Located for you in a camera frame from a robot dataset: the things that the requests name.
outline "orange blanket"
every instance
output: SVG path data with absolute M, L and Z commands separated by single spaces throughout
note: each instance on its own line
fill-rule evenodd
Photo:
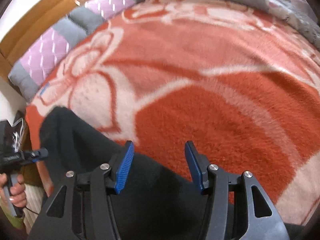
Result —
M 27 108 L 32 145 L 56 105 L 185 178 L 192 140 L 226 171 L 252 171 L 284 221 L 305 224 L 320 196 L 319 63 L 297 31 L 253 8 L 147 0 L 60 62 Z

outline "finger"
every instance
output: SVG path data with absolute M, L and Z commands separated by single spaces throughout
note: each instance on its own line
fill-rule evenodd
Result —
M 17 176 L 17 181 L 18 181 L 18 183 L 20 183 L 20 184 L 23 184 L 23 183 L 24 183 L 24 178 L 23 178 L 23 176 L 22 176 L 21 174 L 19 174 L 19 175 Z
M 0 188 L 3 188 L 7 183 L 7 175 L 5 173 L 0 175 Z
M 10 188 L 10 192 L 12 196 L 16 196 L 24 192 L 25 189 L 26 189 L 25 184 L 16 183 Z
M 20 203 L 23 200 L 26 200 L 27 197 L 26 197 L 26 194 L 23 192 L 17 196 L 10 196 L 9 199 L 10 199 L 11 203 L 16 206 L 16 204 Z
M 15 205 L 16 207 L 24 208 L 24 207 L 26 207 L 26 205 L 27 205 L 27 200 L 26 200 L 26 199 L 25 199 L 25 200 L 22 200 L 22 201 L 14 204 L 14 205 Z

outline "black clamp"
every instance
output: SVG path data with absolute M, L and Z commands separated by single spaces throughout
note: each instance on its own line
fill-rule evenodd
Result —
M 208 195 L 198 240 L 226 239 L 229 192 L 234 192 L 232 239 L 289 240 L 279 213 L 251 172 L 225 172 L 199 154 L 192 141 L 185 144 L 185 157 L 193 183 Z
M 75 174 L 68 171 L 42 208 L 28 240 L 79 240 L 90 234 L 95 240 L 119 240 L 110 195 L 124 188 L 134 156 L 131 141 L 125 150 L 112 156 L 92 172 Z M 90 194 L 91 227 L 85 225 L 85 195 Z

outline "silver bolt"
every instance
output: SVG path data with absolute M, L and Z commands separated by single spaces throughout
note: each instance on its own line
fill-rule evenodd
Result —
M 247 178 L 251 178 L 253 175 L 250 171 L 245 171 L 244 172 L 244 175 L 247 177 Z
M 108 170 L 110 168 L 110 165 L 108 163 L 103 163 L 100 165 L 100 169 L 102 170 Z
M 216 164 L 210 164 L 209 165 L 209 169 L 212 170 L 212 171 L 217 171 L 219 169 L 219 167 Z
M 68 177 L 68 178 L 71 178 L 71 177 L 73 177 L 75 175 L 75 172 L 74 171 L 68 171 L 67 173 L 66 173 L 66 176 Z

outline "wooden headboard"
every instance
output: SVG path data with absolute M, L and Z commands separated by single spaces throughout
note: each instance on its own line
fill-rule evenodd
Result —
M 51 25 L 88 0 L 40 0 L 0 43 L 0 76 L 7 78 L 13 64 Z

